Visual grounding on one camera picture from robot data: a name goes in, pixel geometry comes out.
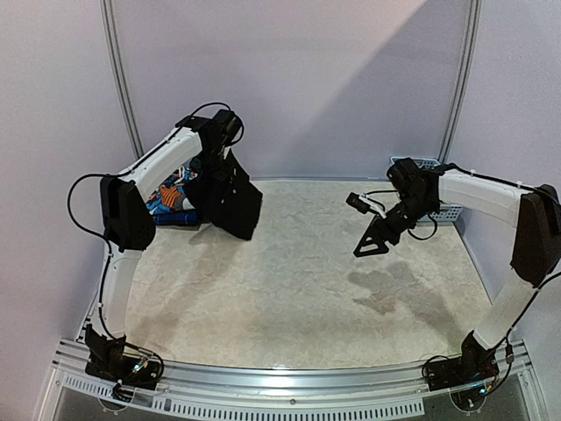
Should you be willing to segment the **black trousers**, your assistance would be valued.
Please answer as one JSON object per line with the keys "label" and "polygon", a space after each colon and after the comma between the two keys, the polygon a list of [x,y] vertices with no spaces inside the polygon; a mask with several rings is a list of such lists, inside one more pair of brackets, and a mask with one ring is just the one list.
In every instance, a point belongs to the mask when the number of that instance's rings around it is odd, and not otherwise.
{"label": "black trousers", "polygon": [[203,174],[209,157],[197,155],[189,163],[198,177],[185,188],[187,199],[214,226],[243,240],[250,240],[259,222],[263,194],[251,182],[233,152],[231,172],[225,180]]}

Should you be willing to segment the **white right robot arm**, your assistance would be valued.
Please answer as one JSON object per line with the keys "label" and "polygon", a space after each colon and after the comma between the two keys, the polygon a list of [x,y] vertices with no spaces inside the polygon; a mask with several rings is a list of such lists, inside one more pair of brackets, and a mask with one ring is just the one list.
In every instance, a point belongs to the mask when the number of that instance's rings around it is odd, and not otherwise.
{"label": "white right robot arm", "polygon": [[348,282],[362,288],[353,302],[364,313],[360,363],[386,365],[458,352],[465,335],[509,283],[514,231],[466,210],[427,241],[409,236],[386,254],[351,258]]}

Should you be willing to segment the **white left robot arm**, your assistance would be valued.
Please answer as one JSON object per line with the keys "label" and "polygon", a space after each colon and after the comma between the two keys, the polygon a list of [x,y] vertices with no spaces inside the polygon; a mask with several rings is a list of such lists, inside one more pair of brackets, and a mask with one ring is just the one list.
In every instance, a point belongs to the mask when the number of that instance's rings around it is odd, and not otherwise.
{"label": "white left robot arm", "polygon": [[[212,117],[201,116],[209,105],[200,105],[120,172],[85,174],[69,187],[66,207],[70,220],[76,228],[104,243],[95,316],[86,328],[101,340],[126,341],[125,312],[132,277],[156,234],[153,216],[146,207],[149,196],[182,163],[200,161],[198,175],[220,170],[231,147],[243,138],[245,126],[241,117],[227,103],[214,101],[211,105],[217,108]],[[99,232],[79,222],[72,209],[76,188],[90,179],[99,181],[103,225]]]}

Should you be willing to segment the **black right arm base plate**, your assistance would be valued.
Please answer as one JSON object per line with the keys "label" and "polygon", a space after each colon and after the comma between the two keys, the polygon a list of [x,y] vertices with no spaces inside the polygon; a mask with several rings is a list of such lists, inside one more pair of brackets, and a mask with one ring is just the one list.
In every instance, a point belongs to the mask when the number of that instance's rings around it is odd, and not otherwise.
{"label": "black right arm base plate", "polygon": [[458,357],[437,355],[426,360],[421,374],[430,391],[476,385],[478,394],[485,396],[500,383],[496,350],[464,350]]}

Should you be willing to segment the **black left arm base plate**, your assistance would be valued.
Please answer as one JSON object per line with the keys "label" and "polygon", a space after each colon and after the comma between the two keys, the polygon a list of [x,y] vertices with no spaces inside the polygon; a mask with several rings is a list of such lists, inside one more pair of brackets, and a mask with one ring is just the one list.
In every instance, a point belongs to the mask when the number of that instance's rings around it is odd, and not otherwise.
{"label": "black left arm base plate", "polygon": [[89,349],[87,375],[124,386],[155,390],[164,374],[165,364],[158,354],[128,344],[125,337],[107,339],[88,324],[84,341]]}

